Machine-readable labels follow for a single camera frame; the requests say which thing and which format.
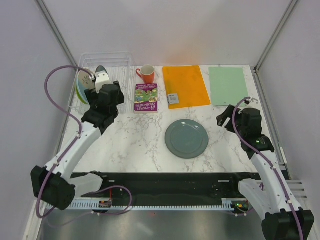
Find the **dark blue floral plate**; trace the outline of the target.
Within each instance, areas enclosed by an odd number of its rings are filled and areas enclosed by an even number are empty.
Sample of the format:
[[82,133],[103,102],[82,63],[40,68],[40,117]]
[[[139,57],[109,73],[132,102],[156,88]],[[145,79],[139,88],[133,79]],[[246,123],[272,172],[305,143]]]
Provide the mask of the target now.
[[95,70],[95,74],[99,75],[99,74],[106,74],[108,75],[108,71],[106,70],[106,68],[102,65],[99,65],[96,70]]

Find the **grey-green ribbed plate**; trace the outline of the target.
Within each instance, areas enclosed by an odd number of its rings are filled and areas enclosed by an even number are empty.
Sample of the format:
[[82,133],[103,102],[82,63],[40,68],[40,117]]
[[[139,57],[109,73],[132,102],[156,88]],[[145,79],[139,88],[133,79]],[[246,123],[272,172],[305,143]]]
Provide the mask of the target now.
[[167,128],[164,141],[173,155],[182,159],[193,159],[205,152],[209,136],[200,123],[191,119],[179,119]]

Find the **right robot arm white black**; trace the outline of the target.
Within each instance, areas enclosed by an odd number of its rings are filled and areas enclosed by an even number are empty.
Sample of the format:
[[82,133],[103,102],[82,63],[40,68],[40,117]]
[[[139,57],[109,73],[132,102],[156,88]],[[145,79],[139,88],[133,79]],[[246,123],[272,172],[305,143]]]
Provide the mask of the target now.
[[229,184],[235,197],[244,196],[259,215],[267,240],[306,240],[315,222],[313,213],[304,210],[292,193],[278,163],[271,140],[262,133],[262,116],[256,108],[239,109],[229,105],[217,116],[217,125],[238,136],[241,148],[262,180],[252,178]]

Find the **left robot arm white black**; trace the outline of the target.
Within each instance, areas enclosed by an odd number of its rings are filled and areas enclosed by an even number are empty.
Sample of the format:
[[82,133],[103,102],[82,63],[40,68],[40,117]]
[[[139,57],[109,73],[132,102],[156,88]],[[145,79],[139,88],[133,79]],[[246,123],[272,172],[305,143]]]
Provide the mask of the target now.
[[106,196],[110,185],[100,174],[92,171],[73,178],[75,167],[91,145],[114,123],[119,115],[118,105],[124,103],[124,94],[118,81],[105,84],[99,91],[87,91],[91,97],[90,109],[79,121],[79,130],[44,167],[35,166],[30,175],[34,196],[59,210],[65,210],[75,198],[94,192]]

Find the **light green cutting board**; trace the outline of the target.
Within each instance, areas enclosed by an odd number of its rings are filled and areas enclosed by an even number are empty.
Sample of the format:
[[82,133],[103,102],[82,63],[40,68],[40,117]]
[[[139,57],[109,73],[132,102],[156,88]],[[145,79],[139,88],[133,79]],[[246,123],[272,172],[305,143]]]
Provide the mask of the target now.
[[235,106],[249,96],[242,68],[209,67],[208,73],[211,103],[214,106]]

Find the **cream blue leaf plate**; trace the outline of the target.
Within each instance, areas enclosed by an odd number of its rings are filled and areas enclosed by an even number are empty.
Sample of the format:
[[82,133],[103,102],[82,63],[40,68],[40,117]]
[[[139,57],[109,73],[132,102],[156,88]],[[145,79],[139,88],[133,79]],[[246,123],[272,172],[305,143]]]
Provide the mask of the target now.
[[80,70],[76,76],[75,84],[78,86],[80,92],[86,97],[88,102],[85,91],[95,89],[95,85],[92,82],[91,76],[87,72]]

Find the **green white plate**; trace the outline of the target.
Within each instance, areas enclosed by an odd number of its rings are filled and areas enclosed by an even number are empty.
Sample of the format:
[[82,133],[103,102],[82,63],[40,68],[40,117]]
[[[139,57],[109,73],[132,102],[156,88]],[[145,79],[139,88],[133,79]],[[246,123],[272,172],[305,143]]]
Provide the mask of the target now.
[[80,100],[80,102],[87,105],[88,101],[87,101],[86,97],[81,93],[81,91],[79,90],[77,85],[75,86],[75,92],[76,92],[76,95],[77,95],[78,99]]

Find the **purple treehouse book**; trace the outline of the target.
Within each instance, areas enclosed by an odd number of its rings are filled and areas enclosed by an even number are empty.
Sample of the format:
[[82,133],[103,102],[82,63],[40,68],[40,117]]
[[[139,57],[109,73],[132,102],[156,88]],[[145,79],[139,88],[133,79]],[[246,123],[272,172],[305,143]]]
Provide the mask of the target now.
[[158,85],[156,83],[135,85],[134,112],[137,114],[158,112]]

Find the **orange mug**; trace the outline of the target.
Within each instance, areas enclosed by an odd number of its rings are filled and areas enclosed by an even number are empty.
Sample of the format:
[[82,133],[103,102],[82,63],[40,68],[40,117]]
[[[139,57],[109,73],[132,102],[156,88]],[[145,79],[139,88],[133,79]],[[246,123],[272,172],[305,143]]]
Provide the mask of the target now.
[[155,81],[155,68],[152,65],[144,65],[135,70],[136,74],[145,84],[153,84]]

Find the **orange cutting board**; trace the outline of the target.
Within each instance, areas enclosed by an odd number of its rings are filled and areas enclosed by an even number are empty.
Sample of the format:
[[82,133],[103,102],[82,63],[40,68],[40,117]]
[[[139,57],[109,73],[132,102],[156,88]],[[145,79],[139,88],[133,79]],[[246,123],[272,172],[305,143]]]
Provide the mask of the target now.
[[170,110],[211,104],[201,69],[198,65],[164,66],[162,73]]

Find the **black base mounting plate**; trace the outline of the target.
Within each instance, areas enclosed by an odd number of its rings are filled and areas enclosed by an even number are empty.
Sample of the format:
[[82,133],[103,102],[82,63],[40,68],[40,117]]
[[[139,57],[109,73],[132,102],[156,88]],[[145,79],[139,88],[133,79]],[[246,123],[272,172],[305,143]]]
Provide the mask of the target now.
[[86,197],[165,203],[216,203],[219,199],[239,199],[238,184],[244,179],[260,180],[258,173],[99,173],[103,182]]

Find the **right aluminium frame post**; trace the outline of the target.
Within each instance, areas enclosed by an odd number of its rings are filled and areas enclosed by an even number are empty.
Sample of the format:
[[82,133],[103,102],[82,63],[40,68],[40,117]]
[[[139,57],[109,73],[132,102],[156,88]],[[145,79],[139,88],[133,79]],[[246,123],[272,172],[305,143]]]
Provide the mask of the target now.
[[267,59],[270,51],[272,50],[274,44],[276,43],[276,41],[279,38],[279,36],[280,36],[281,32],[283,31],[283,29],[285,28],[287,22],[289,21],[292,13],[296,9],[296,7],[299,4],[299,2],[300,2],[300,0],[291,0],[289,2],[288,6],[286,7],[286,9],[285,9],[280,21],[276,25],[276,27],[275,27],[275,29],[274,29],[269,41],[267,42],[267,45],[265,46],[261,56],[259,57],[256,65],[253,68],[253,70],[254,70],[254,72],[256,74],[259,72],[259,70],[261,69],[263,63]]

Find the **aluminium frame post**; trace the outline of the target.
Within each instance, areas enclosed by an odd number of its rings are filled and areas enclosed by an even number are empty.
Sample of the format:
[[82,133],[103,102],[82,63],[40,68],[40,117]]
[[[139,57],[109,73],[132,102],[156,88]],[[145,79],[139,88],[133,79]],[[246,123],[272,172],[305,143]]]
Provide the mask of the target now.
[[48,24],[51,32],[53,33],[55,39],[57,40],[59,46],[61,47],[64,55],[68,59],[69,63],[73,66],[77,66],[78,63],[75,60],[67,42],[65,41],[56,21],[54,20],[49,8],[47,7],[44,0],[35,0],[41,14],[43,15],[46,23]]
[[272,50],[274,44],[276,43],[276,41],[279,38],[279,36],[280,36],[281,32],[283,31],[283,29],[285,28],[287,22],[289,21],[292,13],[296,9],[296,7],[299,4],[299,2],[300,2],[300,0],[291,0],[289,2],[288,6],[286,7],[286,9],[285,9],[280,21],[276,25],[276,27],[275,27],[275,29],[274,29],[269,41],[267,42],[267,45],[265,46],[261,56],[259,57],[256,65],[253,68],[253,70],[254,70],[254,72],[256,74],[259,72],[259,70],[261,69],[263,63],[267,59],[270,51]]

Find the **left aluminium frame post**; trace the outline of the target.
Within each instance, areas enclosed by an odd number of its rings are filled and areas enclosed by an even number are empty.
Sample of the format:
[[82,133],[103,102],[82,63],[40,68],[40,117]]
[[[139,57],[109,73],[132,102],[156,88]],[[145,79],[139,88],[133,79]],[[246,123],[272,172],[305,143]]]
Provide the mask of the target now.
[[61,47],[64,55],[68,59],[69,63],[73,66],[77,66],[78,63],[75,60],[67,42],[65,41],[56,21],[54,20],[49,8],[47,7],[44,0],[35,0],[41,14],[43,15],[46,23],[48,24],[51,32],[53,33],[55,39],[57,40],[59,46]]

